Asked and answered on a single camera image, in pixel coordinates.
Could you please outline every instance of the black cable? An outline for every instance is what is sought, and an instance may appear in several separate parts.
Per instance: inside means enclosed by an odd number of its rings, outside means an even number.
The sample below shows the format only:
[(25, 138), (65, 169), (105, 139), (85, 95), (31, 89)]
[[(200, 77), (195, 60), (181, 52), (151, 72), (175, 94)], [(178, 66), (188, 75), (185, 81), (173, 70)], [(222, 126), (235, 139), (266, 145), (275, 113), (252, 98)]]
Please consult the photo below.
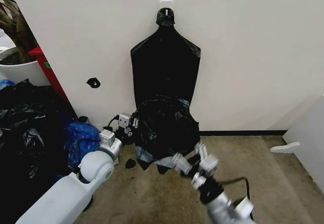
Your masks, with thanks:
[(81, 153), (80, 153), (80, 142), (87, 141), (87, 142), (101, 142), (101, 140), (93, 140), (93, 139), (80, 139), (77, 141), (77, 154), (79, 159), (79, 164), (81, 162)]
[(119, 115), (116, 115), (115, 117), (113, 117), (110, 122), (108, 123), (107, 126), (103, 127), (104, 129), (107, 129), (107, 130), (110, 130), (112, 131), (112, 127), (110, 127), (111, 123), (114, 121), (114, 120), (118, 120), (119, 119)]
[[(230, 184), (234, 184), (234, 183), (237, 183), (239, 181), (242, 181), (242, 180), (244, 180), (245, 183), (246, 183), (247, 197), (250, 200), (250, 184), (249, 184), (249, 180), (246, 177), (238, 177), (238, 178), (235, 178), (233, 180), (219, 181), (219, 183), (222, 184), (222, 185), (230, 185)], [(250, 218), (251, 218), (251, 220), (254, 220), (252, 212), (250, 214)]]

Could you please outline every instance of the potted plant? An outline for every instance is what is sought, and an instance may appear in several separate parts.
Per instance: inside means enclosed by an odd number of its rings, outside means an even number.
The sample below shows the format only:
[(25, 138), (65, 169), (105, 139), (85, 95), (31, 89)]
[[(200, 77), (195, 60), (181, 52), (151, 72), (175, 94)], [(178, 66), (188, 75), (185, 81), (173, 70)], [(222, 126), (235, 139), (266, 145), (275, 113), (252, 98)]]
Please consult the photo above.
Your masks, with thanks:
[(28, 54), (37, 41), (15, 0), (0, 0), (0, 29), (16, 46), (0, 52), (0, 79), (17, 83), (29, 78), (36, 85), (48, 84), (39, 64)]

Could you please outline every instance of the beige carpet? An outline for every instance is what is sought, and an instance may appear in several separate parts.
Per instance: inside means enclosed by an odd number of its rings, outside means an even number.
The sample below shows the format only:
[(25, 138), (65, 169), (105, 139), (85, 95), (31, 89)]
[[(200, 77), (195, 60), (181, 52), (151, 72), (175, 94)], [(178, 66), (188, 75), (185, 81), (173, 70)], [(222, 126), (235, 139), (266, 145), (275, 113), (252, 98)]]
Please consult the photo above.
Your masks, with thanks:
[[(209, 153), (220, 159), (215, 178), (246, 176), (258, 224), (322, 224), (324, 197), (293, 155), (273, 155), (268, 148), (279, 137), (204, 137)], [(112, 177), (95, 193), (93, 205), (78, 224), (210, 223), (199, 193), (174, 170), (160, 175), (156, 166), (125, 169), (135, 159), (134, 146), (122, 150)], [(246, 195), (244, 183), (226, 187), (236, 199)]]

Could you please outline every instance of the blue plastic bag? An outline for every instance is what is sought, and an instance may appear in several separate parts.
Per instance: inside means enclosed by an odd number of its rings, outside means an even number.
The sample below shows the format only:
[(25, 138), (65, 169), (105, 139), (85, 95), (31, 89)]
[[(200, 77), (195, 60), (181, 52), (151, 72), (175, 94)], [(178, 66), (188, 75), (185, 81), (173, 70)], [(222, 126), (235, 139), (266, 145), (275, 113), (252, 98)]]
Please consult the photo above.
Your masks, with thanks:
[(8, 79), (1, 79), (0, 80), (0, 90), (3, 89), (6, 86), (13, 86), (15, 83), (13, 81), (10, 81)]
[(100, 143), (99, 131), (93, 125), (73, 121), (66, 126), (67, 140), (64, 150), (68, 152), (67, 166), (77, 170), (82, 158), (89, 152), (97, 151)]

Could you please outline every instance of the black garbage bag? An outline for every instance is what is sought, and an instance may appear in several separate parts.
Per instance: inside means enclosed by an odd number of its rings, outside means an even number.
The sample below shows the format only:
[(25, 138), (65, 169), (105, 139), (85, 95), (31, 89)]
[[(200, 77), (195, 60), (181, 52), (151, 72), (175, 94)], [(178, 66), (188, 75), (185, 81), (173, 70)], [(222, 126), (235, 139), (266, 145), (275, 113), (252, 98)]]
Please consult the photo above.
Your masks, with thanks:
[(176, 153), (188, 154), (199, 142), (199, 127), (184, 99), (156, 96), (143, 102), (132, 115), (138, 119), (135, 145), (162, 159)]
[(157, 160), (191, 152), (199, 141), (189, 105), (200, 48), (176, 31), (172, 9), (160, 9), (156, 23), (158, 30), (131, 50), (137, 107), (133, 117), (139, 119), (134, 138), (138, 160), (172, 167), (170, 159)]
[(0, 90), (1, 223), (14, 223), (66, 165), (62, 115), (68, 110), (52, 87), (28, 79)]

